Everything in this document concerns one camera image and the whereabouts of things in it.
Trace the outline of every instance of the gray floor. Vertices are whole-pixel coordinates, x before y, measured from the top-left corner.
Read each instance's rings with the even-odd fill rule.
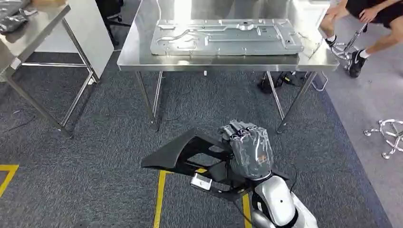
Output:
[[[339,41],[348,41],[361,23],[347,17],[336,23]],[[370,25],[356,42],[365,48],[390,31]],[[327,92],[358,154],[365,172],[394,227],[403,224],[403,155],[396,152],[390,160],[380,154],[390,151],[380,134],[367,137],[364,129],[377,128],[378,120],[402,119],[403,45],[371,56],[358,79],[349,78],[340,69],[328,72]]]
[[[126,13],[135,12],[136,3],[127,4]],[[124,37],[125,31],[118,33]],[[70,55],[50,57],[78,61]],[[116,58],[117,53],[102,83],[86,91],[87,100],[75,112],[69,125],[74,140],[64,140],[12,89],[0,85],[0,164],[20,164],[0,200],[0,227],[64,228],[83,220],[93,227],[151,227],[157,172],[139,167],[144,156],[193,127],[215,135],[217,127],[233,118],[269,130],[279,124],[272,97],[255,87],[261,73],[168,73],[163,123],[155,133],[133,75],[117,71]],[[23,67],[15,76],[60,119],[85,74],[79,69]],[[145,76],[151,92],[156,74]],[[280,90],[286,107],[296,92],[292,86]],[[4,132],[34,116],[29,124]],[[290,163],[297,166],[295,192],[320,227],[391,227],[359,151],[354,151],[326,93],[310,90],[289,130],[270,133],[278,168],[293,174]],[[195,192],[186,180],[167,177],[160,227],[243,227],[231,204]]]

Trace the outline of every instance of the sneaker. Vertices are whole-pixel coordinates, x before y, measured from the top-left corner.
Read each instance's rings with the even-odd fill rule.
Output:
[[[333,47],[333,45],[336,43],[336,40],[337,40],[337,36],[336,36],[335,40],[333,40],[333,41],[329,41],[329,40],[325,39],[327,45],[329,45],[330,48]]]
[[[363,50],[353,52],[351,56],[351,65],[349,69],[350,77],[358,77],[361,73],[361,68],[363,68],[366,58],[360,56]]]

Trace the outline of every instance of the metal panel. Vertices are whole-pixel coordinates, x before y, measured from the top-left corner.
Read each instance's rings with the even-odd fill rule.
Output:
[[[304,50],[287,19],[160,20],[151,52],[172,56],[294,55]]]
[[[24,8],[30,0],[0,0],[0,19],[12,16]]]

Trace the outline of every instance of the white robot body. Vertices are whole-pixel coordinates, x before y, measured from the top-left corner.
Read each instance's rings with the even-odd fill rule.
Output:
[[[258,202],[259,210],[253,210],[251,218],[259,228],[317,228],[316,218],[293,192],[290,193],[281,177],[270,177],[256,186],[255,192],[263,200],[270,216],[269,219],[264,215]]]

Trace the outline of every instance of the table top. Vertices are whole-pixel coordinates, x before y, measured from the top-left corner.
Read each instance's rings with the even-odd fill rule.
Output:
[[[0,79],[10,76],[39,47],[42,41],[51,33],[53,28],[70,11],[67,4],[54,4],[33,7],[37,13],[29,16],[29,22],[17,31],[0,35]]]
[[[317,30],[329,1],[142,0],[117,61],[124,71],[335,70],[338,60]],[[282,56],[156,56],[150,51],[160,19],[289,19],[305,50]]]

